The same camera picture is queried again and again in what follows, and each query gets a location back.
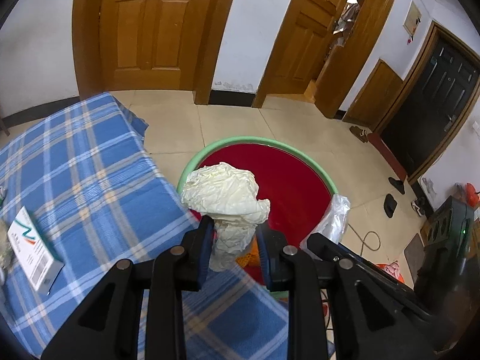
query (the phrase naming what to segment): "white tissue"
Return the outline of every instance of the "white tissue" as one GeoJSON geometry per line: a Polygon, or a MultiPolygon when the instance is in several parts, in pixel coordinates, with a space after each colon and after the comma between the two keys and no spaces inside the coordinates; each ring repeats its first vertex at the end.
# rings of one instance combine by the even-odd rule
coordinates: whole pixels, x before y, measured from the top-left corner
{"type": "Polygon", "coordinates": [[[205,166],[187,176],[181,202],[215,222],[217,240],[212,247],[210,269],[230,269],[250,244],[256,225],[267,220],[270,200],[257,200],[258,185],[248,170],[228,163],[205,166]]]}

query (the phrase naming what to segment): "floor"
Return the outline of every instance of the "floor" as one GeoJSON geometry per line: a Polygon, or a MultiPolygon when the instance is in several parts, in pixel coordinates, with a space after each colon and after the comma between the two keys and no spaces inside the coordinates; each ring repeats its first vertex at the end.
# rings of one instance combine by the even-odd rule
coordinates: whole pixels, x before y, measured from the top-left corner
{"type": "MultiPolygon", "coordinates": [[[[388,182],[395,174],[383,157],[368,143],[361,143],[349,131],[350,125],[326,119],[314,104],[288,98],[267,97],[262,109],[222,105],[195,105],[188,91],[120,91],[114,96],[150,127],[145,149],[165,177],[173,184],[196,152],[216,140],[235,135],[254,135],[280,140],[296,147],[322,166],[349,197],[349,223],[364,237],[376,231],[381,238],[378,251],[365,248],[363,257],[373,263],[398,261],[405,282],[413,286],[403,250],[424,218],[411,209],[415,198],[410,186],[398,193],[388,182]],[[398,202],[393,218],[383,211],[385,195],[398,202]]],[[[21,134],[33,122],[10,129],[0,137],[0,147],[21,134]]],[[[376,249],[378,241],[369,235],[367,244],[376,249]]],[[[360,253],[362,243],[348,228],[342,243],[360,253]]]]}

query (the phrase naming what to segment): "white box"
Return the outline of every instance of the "white box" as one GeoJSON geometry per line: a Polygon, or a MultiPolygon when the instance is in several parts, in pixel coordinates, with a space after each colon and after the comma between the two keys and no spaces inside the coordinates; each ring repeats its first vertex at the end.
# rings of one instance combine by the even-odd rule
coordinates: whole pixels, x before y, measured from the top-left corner
{"type": "Polygon", "coordinates": [[[7,235],[34,290],[48,294],[64,264],[46,246],[25,207],[15,216],[7,235]]]}

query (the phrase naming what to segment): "blue checkered tablecloth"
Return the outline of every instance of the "blue checkered tablecloth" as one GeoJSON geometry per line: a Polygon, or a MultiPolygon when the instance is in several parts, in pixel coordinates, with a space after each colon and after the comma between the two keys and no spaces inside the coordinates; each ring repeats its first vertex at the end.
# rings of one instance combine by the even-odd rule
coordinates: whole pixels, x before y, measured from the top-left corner
{"type": "MultiPolygon", "coordinates": [[[[10,327],[35,356],[118,259],[154,258],[196,227],[143,149],[146,128],[104,93],[0,151],[0,185],[8,189],[1,218],[9,226],[25,205],[65,263],[49,295],[32,290],[16,260],[3,286],[10,327]]],[[[287,311],[242,269],[210,272],[202,291],[183,298],[189,360],[286,358],[287,311]]]]}

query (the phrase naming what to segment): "red object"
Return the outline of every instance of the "red object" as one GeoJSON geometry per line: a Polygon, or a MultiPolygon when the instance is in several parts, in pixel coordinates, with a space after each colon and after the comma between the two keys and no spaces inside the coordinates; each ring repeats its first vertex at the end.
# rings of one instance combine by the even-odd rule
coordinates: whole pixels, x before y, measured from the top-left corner
{"type": "MultiPolygon", "coordinates": [[[[330,192],[320,176],[283,150],[257,143],[234,144],[213,152],[199,167],[220,162],[255,175],[257,198],[271,203],[268,225],[285,234],[290,245],[299,246],[330,204],[330,192]]],[[[263,283],[260,268],[245,267],[245,271],[263,283]]]]}
{"type": "Polygon", "coordinates": [[[465,195],[466,195],[466,203],[470,206],[475,208],[475,206],[479,202],[479,196],[477,192],[475,192],[475,187],[470,183],[465,185],[465,195]]]}
{"type": "Polygon", "coordinates": [[[407,171],[405,171],[403,166],[395,158],[395,156],[387,147],[387,145],[385,145],[385,143],[382,141],[382,138],[380,138],[380,135],[377,134],[376,132],[373,132],[368,134],[367,138],[368,138],[368,142],[370,142],[375,147],[375,149],[377,149],[378,152],[382,155],[385,161],[388,162],[388,164],[390,165],[390,168],[393,169],[393,171],[398,176],[398,178],[402,181],[405,181],[407,178],[407,171]]]}

